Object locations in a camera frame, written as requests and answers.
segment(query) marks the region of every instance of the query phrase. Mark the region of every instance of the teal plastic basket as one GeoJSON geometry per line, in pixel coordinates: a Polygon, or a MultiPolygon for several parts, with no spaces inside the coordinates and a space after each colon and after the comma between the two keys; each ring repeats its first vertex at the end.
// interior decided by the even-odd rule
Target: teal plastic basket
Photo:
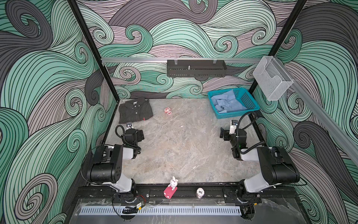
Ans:
{"type": "Polygon", "coordinates": [[[242,116],[246,112],[255,111],[255,110],[260,109],[260,106],[257,104],[256,100],[251,96],[251,94],[245,88],[214,90],[214,91],[208,92],[208,97],[210,100],[211,107],[213,108],[217,119],[242,116]],[[235,97],[236,97],[237,101],[239,101],[242,105],[244,105],[247,108],[247,110],[219,114],[219,112],[215,109],[213,102],[211,101],[211,97],[226,93],[230,90],[234,90],[235,97]]]}

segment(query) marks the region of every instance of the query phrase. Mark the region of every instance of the dark gray striped shirt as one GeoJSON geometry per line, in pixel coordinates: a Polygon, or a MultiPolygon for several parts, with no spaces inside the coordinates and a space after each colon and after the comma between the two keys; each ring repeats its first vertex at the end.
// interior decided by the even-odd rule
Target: dark gray striped shirt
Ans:
{"type": "Polygon", "coordinates": [[[153,116],[149,99],[145,100],[144,98],[126,101],[119,105],[118,111],[120,124],[148,120],[153,116]]]}

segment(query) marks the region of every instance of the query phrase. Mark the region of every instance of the white mesh basket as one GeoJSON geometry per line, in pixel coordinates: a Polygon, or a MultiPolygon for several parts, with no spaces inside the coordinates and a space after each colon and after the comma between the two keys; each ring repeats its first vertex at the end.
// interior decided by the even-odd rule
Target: white mesh basket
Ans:
{"type": "Polygon", "coordinates": [[[279,100],[293,83],[285,66],[273,56],[263,56],[253,76],[268,101],[279,100]]]}

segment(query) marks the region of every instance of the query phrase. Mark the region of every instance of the small toy figurine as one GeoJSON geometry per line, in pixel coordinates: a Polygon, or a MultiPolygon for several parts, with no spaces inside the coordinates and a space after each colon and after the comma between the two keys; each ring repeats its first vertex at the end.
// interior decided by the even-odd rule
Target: small toy figurine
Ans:
{"type": "Polygon", "coordinates": [[[178,180],[175,179],[175,177],[173,177],[173,179],[170,181],[170,184],[168,185],[168,187],[164,190],[164,196],[166,198],[171,198],[173,196],[173,194],[175,193],[175,191],[177,190],[177,186],[178,185],[178,180]]]}

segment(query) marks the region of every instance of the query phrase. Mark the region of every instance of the folded shirt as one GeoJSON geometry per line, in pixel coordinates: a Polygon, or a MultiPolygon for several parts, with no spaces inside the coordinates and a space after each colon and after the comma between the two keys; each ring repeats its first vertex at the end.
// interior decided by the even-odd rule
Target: folded shirt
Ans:
{"type": "Polygon", "coordinates": [[[239,101],[237,101],[233,90],[230,90],[220,95],[213,96],[211,97],[211,100],[216,110],[220,114],[247,110],[245,106],[243,106],[239,101]]]}

